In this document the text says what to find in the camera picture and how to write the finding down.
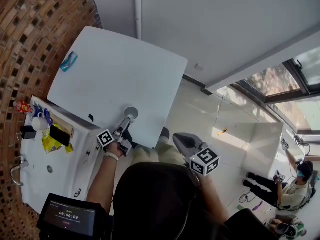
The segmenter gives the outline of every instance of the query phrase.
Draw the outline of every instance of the white bracelet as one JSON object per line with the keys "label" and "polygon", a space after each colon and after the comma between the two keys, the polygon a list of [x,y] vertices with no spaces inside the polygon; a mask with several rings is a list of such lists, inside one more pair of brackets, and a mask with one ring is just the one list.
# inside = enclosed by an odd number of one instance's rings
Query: white bracelet
{"label": "white bracelet", "polygon": [[104,154],[106,157],[111,157],[113,159],[115,159],[116,161],[119,161],[119,157],[117,157],[115,154],[112,154],[110,152],[107,152]]}

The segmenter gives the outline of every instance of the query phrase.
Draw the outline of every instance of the chrome faucet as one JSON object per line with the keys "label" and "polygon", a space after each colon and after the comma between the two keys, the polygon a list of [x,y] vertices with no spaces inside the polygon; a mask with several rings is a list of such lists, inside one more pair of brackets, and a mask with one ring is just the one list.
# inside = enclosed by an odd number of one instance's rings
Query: chrome faucet
{"label": "chrome faucet", "polygon": [[29,163],[28,163],[27,160],[24,159],[23,156],[18,156],[18,157],[16,157],[16,158],[19,158],[19,159],[20,159],[20,162],[19,162],[19,165],[11,168],[11,170],[10,170],[10,178],[11,178],[11,180],[14,182],[14,184],[16,184],[16,185],[18,185],[18,186],[23,186],[24,184],[23,184],[22,182],[17,182],[17,181],[14,179],[14,175],[13,175],[13,174],[14,174],[15,171],[18,171],[18,170],[20,170],[20,169],[22,169],[22,168],[25,168],[25,167],[29,166]]}

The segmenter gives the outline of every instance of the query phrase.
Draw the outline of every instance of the face mask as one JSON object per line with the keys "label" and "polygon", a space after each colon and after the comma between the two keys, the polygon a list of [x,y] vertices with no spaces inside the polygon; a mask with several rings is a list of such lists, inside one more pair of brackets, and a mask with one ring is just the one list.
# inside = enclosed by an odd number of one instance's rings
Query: face mask
{"label": "face mask", "polygon": [[299,170],[297,171],[296,175],[297,175],[298,177],[304,177],[303,173],[302,173],[301,171],[299,171]]}

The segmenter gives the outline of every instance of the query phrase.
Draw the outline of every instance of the black shoe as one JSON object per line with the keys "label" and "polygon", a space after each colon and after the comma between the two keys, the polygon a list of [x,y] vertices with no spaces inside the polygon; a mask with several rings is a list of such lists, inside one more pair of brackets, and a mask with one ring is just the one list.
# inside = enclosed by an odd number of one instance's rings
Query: black shoe
{"label": "black shoe", "polygon": [[251,179],[251,180],[256,180],[256,175],[255,174],[253,174],[252,172],[248,172],[247,174],[246,174],[246,177],[248,178],[248,179]]}
{"label": "black shoe", "polygon": [[160,137],[161,136],[164,136],[169,140],[170,139],[170,131],[167,128],[163,127],[162,132],[160,134]]}
{"label": "black shoe", "polygon": [[252,186],[252,183],[249,182],[248,180],[244,179],[244,180],[242,181],[242,185],[244,185],[245,187],[250,188],[250,187]]}

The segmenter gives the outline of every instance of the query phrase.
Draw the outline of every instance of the wall outlet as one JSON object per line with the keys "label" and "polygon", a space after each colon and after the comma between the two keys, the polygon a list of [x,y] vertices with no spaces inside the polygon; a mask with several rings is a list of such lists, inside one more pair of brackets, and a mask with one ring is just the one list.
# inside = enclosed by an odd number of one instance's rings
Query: wall outlet
{"label": "wall outlet", "polygon": [[195,68],[196,70],[199,70],[199,71],[204,71],[204,70],[205,70],[205,67],[202,66],[202,65],[200,65],[200,64],[195,65],[194,68]]}

